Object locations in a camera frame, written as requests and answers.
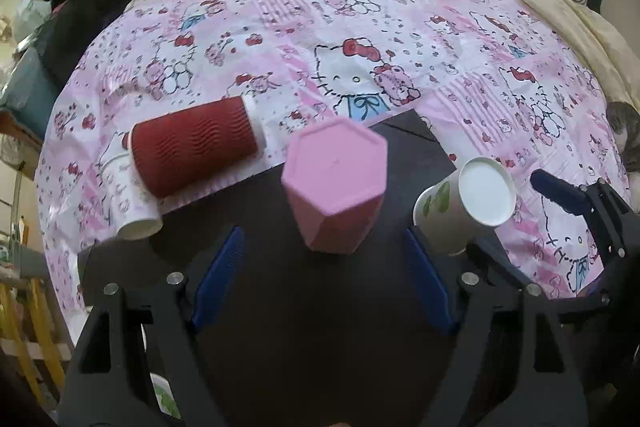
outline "hello kitty bedsheet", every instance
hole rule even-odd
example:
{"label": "hello kitty bedsheet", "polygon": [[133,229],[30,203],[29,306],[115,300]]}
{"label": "hello kitty bedsheet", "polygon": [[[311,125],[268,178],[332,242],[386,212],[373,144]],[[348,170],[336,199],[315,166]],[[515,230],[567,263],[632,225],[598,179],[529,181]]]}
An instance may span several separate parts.
{"label": "hello kitty bedsheet", "polygon": [[153,0],[90,45],[47,129],[36,183],[65,314],[83,306],[77,253],[114,235],[98,177],[110,142],[138,121],[240,94],[255,100],[264,153],[166,198],[163,212],[278,165],[310,122],[414,108],[457,166],[485,155],[509,169],[517,206],[497,233],[548,295],[576,295],[602,270],[584,221],[543,200],[529,175],[602,176],[628,198],[605,100],[518,0]]}

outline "blue gripper pad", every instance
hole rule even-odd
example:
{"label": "blue gripper pad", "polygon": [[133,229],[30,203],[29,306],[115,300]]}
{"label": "blue gripper pad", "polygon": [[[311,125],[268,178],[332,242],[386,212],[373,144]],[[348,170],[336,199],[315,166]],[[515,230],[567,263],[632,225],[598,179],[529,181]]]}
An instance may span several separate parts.
{"label": "blue gripper pad", "polygon": [[196,332],[215,320],[243,252],[244,231],[234,227],[202,278],[193,299],[191,324]]}
{"label": "blue gripper pad", "polygon": [[404,231],[403,242],[404,255],[428,321],[447,335],[453,333],[457,323],[450,313],[447,289],[411,229]]}

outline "pink fabric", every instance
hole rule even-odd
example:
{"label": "pink fabric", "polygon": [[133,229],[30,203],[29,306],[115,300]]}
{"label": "pink fabric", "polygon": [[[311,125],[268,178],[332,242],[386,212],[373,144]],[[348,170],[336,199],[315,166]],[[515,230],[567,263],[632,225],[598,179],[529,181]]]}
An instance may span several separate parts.
{"label": "pink fabric", "polygon": [[284,160],[289,134],[334,114],[415,108],[456,165],[498,159],[518,189],[498,229],[510,259],[552,297],[602,270],[583,220],[532,191],[543,168],[574,184],[628,182],[590,71],[518,0],[154,0],[91,44],[53,111],[37,174],[40,221],[63,310],[82,306],[76,254],[114,235],[97,163],[147,120],[252,96],[264,154],[166,198],[164,212]]}

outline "metal screw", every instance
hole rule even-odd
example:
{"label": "metal screw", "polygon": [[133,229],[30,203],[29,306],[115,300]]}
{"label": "metal screw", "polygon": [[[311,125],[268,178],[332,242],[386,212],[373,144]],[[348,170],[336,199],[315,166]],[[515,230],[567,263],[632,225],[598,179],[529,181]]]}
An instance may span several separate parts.
{"label": "metal screw", "polygon": [[116,283],[110,282],[102,291],[105,295],[114,295],[114,293],[117,293],[119,289],[120,287]]}
{"label": "metal screw", "polygon": [[527,292],[534,297],[540,297],[542,295],[542,288],[535,283],[527,284]]}
{"label": "metal screw", "polygon": [[462,279],[462,282],[467,286],[475,286],[480,282],[480,278],[473,272],[464,272],[460,279]]}
{"label": "metal screw", "polygon": [[166,276],[166,281],[169,284],[180,284],[182,281],[184,281],[184,275],[182,275],[181,272],[171,272]]}

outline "pink hexagonal container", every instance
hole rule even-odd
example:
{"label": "pink hexagonal container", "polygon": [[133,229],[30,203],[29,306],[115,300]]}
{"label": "pink hexagonal container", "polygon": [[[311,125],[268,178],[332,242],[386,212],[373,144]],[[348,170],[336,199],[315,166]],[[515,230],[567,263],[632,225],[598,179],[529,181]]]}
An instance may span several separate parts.
{"label": "pink hexagonal container", "polygon": [[386,139],[348,118],[309,125],[291,136],[282,185],[311,250],[353,253],[382,206]]}

